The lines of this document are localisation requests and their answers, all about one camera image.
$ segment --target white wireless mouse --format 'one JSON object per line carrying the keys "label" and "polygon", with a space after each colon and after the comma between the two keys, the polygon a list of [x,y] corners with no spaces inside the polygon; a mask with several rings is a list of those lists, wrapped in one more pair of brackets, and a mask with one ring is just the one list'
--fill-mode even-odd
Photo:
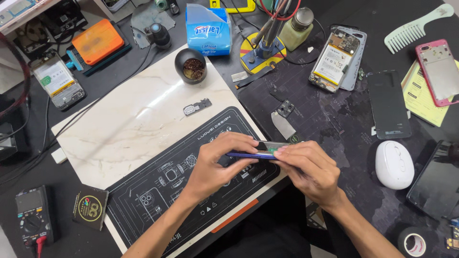
{"label": "white wireless mouse", "polygon": [[407,188],[414,177],[414,165],[408,150],[400,143],[387,140],[376,150],[376,175],[388,188]]}

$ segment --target multimeter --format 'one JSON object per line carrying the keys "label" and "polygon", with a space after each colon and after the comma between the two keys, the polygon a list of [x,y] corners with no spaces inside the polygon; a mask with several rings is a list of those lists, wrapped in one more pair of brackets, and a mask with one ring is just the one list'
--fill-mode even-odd
{"label": "multimeter", "polygon": [[42,236],[46,236],[46,243],[54,242],[46,192],[47,188],[43,185],[16,195],[17,219],[22,241],[27,248],[34,246]]}

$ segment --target black phone back cover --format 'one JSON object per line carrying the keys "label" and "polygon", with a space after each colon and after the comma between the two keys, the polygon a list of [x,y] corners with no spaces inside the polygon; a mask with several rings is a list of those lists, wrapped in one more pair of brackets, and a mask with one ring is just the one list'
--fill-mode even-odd
{"label": "black phone back cover", "polygon": [[378,139],[410,137],[411,126],[398,73],[394,70],[368,73],[367,78]]}

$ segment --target white block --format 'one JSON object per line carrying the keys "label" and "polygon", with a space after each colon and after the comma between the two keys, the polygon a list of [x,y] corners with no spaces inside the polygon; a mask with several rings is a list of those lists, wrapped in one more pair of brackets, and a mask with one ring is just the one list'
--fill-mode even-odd
{"label": "white block", "polygon": [[51,153],[51,156],[53,156],[54,161],[56,161],[57,164],[61,164],[62,162],[67,160],[67,156],[65,156],[65,153],[62,150],[62,148],[59,148],[55,152]]}

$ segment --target hand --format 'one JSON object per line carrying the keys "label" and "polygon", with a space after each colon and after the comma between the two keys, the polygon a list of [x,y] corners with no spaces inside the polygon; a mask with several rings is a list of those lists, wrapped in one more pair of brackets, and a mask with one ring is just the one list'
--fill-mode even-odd
{"label": "hand", "polygon": [[295,187],[311,201],[327,211],[340,205],[344,194],[337,186],[340,170],[317,142],[310,140],[284,146],[275,151],[274,156],[278,161],[273,163],[282,167]]}
{"label": "hand", "polygon": [[258,152],[256,146],[258,141],[252,136],[233,132],[221,133],[212,142],[202,145],[193,172],[180,196],[186,195],[196,203],[209,197],[249,164],[258,162],[258,159],[243,158],[224,168],[217,163],[220,157],[231,150],[255,154]]}

